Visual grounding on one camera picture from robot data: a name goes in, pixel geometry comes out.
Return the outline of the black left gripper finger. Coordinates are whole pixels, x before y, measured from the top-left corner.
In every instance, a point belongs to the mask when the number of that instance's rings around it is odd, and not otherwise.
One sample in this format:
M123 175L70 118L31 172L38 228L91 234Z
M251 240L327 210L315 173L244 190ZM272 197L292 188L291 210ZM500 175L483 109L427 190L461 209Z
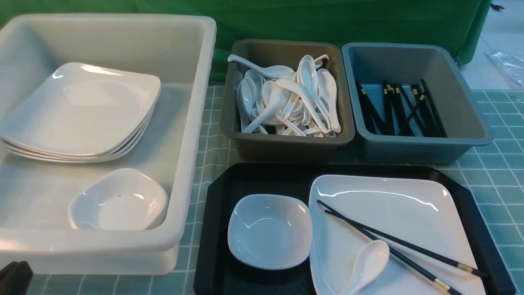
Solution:
M27 261L12 261L0 271L0 294L26 295L33 275Z

